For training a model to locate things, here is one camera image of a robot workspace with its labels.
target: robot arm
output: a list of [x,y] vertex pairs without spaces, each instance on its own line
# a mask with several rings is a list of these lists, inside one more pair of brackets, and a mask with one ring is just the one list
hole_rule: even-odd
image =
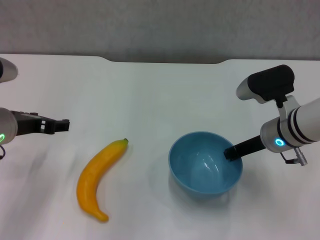
[[[8,82],[18,76],[17,67],[0,57],[0,83]],[[10,111],[0,107],[0,145],[11,142],[16,136],[41,133],[54,134],[69,130],[68,119],[54,120],[37,113]]]
[[268,149],[282,153],[294,149],[297,158],[284,160],[288,164],[307,164],[300,147],[320,140],[320,98],[300,106],[292,95],[295,75],[290,67],[280,65],[247,77],[237,88],[241,100],[256,99],[264,104],[275,100],[279,117],[262,125],[260,135],[224,151],[229,160]]

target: white table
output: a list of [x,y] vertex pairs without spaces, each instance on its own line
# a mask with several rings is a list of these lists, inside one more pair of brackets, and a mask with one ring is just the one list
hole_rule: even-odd
[[[295,73],[302,105],[320,96],[320,62],[228,60],[219,64],[117,63],[95,56],[9,55],[17,79],[0,84],[1,107],[70,119],[69,132],[29,134],[4,145],[1,240],[313,240],[320,238],[320,144],[308,165],[263,150],[243,157],[237,186],[220,199],[187,197],[169,175],[180,136],[209,131],[237,144],[278,116],[274,102],[241,101],[252,73],[280,64]],[[104,176],[98,202],[110,220],[85,215],[78,177],[110,142],[125,156]],[[293,157],[293,152],[285,155]]]

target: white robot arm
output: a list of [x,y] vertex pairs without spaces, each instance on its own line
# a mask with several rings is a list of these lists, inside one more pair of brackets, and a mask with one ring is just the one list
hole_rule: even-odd
[[[281,153],[287,164],[307,164],[300,150],[320,140],[320,98],[300,106],[292,95],[294,72],[286,65],[273,67],[247,77],[237,88],[241,100],[256,99],[260,104],[275,100],[279,117],[262,125],[260,135],[224,151],[229,160],[268,149]],[[297,158],[286,160],[282,152],[294,149]]]
[[10,61],[0,57],[0,83],[8,82],[18,76],[18,68]]

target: blue led ring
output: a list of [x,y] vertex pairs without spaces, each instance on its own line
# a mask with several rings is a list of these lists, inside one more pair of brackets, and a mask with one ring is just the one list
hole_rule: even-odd
[[275,144],[277,144],[280,147],[285,145],[285,142],[283,140],[281,140],[280,138],[276,138],[274,142],[275,142]]

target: blue bowl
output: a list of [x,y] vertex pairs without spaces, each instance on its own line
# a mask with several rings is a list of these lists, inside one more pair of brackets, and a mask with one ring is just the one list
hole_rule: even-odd
[[228,161],[224,150],[233,145],[211,132],[180,137],[169,152],[169,167],[176,182],[195,197],[218,197],[240,179],[242,159]]

